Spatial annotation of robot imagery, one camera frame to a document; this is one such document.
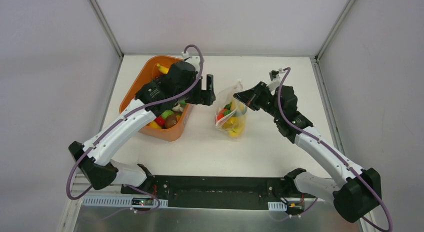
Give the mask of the clear zip top bag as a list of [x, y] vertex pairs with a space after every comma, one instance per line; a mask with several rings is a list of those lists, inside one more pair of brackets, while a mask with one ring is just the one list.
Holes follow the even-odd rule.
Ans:
[[214, 127], [231, 138], [240, 137], [247, 123], [248, 108], [234, 98], [234, 94], [243, 89], [242, 81], [238, 79], [234, 85], [220, 91], [214, 103]]

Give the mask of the yellow banana bunch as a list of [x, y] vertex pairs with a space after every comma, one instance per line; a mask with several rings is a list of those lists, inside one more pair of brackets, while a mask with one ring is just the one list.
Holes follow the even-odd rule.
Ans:
[[219, 120], [220, 128], [232, 138], [239, 137], [246, 126], [246, 106], [233, 99], [219, 113], [224, 114], [224, 117]]

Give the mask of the orange toy carrot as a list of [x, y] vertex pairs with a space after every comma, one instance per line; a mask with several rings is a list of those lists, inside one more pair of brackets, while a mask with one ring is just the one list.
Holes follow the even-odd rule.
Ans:
[[223, 117], [224, 117], [225, 115], [223, 114], [223, 113], [219, 113], [217, 116], [216, 116], [216, 120], [215, 120], [215, 122], [217, 123], [220, 119], [222, 119]]

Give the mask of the red toy pepper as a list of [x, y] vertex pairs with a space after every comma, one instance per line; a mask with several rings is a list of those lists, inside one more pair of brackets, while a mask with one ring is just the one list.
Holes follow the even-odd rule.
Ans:
[[158, 124], [158, 126], [162, 128], [165, 126], [166, 123], [166, 120], [162, 116], [156, 117], [154, 121]]

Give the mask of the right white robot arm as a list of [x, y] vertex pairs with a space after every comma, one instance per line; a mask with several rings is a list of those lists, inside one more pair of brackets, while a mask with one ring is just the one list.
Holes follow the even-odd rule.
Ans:
[[298, 168], [285, 176], [284, 192], [290, 197], [306, 193], [334, 205], [339, 215], [354, 223], [380, 205], [374, 195], [382, 195], [381, 176], [374, 169], [364, 169], [330, 146], [312, 122], [297, 108], [298, 98], [291, 86], [276, 88], [274, 93], [260, 82], [237, 92], [234, 98], [246, 107], [262, 109], [273, 116], [278, 131], [312, 156], [330, 175], [317, 177]]

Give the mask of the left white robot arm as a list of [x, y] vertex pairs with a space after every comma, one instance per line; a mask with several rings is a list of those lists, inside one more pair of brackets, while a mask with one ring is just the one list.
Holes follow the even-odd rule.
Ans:
[[206, 89], [202, 76], [187, 61], [173, 63], [167, 74], [141, 87], [122, 113], [93, 138], [72, 142], [68, 149], [77, 167], [91, 187], [101, 190], [112, 183], [131, 185], [140, 194], [152, 190], [153, 182], [140, 165], [127, 165], [112, 160], [114, 154], [142, 127], [154, 121], [180, 101], [210, 106], [215, 100], [214, 77], [206, 75]]

